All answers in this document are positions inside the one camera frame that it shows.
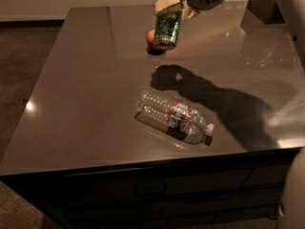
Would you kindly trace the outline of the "green soda can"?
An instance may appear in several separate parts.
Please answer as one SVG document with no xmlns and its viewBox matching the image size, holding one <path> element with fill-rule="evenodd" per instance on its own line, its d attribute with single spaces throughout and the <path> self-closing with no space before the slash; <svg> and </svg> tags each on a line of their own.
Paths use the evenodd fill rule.
<svg viewBox="0 0 305 229">
<path fill-rule="evenodd" d="M 157 48 L 168 51 L 176 47 L 181 17 L 181 10 L 169 11 L 156 17 L 153 43 Z"/>
</svg>

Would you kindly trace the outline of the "red apple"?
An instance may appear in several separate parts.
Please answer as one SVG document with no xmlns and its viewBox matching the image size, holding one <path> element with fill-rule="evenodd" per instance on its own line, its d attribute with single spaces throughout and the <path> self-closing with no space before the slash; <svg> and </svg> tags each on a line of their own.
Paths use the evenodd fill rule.
<svg viewBox="0 0 305 229">
<path fill-rule="evenodd" d="M 158 51 L 158 48 L 153 43 L 154 40 L 154 30 L 151 30 L 146 35 L 147 46 L 150 50 Z"/>
</svg>

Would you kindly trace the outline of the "dark box with snacks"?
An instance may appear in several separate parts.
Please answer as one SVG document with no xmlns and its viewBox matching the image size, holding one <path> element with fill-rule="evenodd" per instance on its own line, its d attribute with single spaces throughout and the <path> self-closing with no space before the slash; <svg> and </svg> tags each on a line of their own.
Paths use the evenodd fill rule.
<svg viewBox="0 0 305 229">
<path fill-rule="evenodd" d="M 265 25 L 285 23 L 275 0 L 248 0 L 247 10 Z"/>
</svg>

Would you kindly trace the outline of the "clear plastic water bottle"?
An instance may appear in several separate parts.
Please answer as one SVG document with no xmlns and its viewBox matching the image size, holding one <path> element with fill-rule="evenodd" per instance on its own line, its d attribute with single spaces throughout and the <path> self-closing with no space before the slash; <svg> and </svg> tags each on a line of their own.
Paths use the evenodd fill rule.
<svg viewBox="0 0 305 229">
<path fill-rule="evenodd" d="M 155 92 L 141 92 L 136 110 L 136 120 L 188 144 L 210 145 L 213 141 L 214 125 L 184 103 Z"/>
</svg>

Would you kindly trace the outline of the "dark drawer cabinet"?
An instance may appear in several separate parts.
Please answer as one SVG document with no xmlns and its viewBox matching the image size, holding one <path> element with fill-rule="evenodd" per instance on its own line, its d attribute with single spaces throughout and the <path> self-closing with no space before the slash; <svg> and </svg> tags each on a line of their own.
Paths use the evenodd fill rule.
<svg viewBox="0 0 305 229">
<path fill-rule="evenodd" d="M 276 219 L 297 153 L 293 148 L 1 179 L 63 229 L 178 229 Z"/>
</svg>

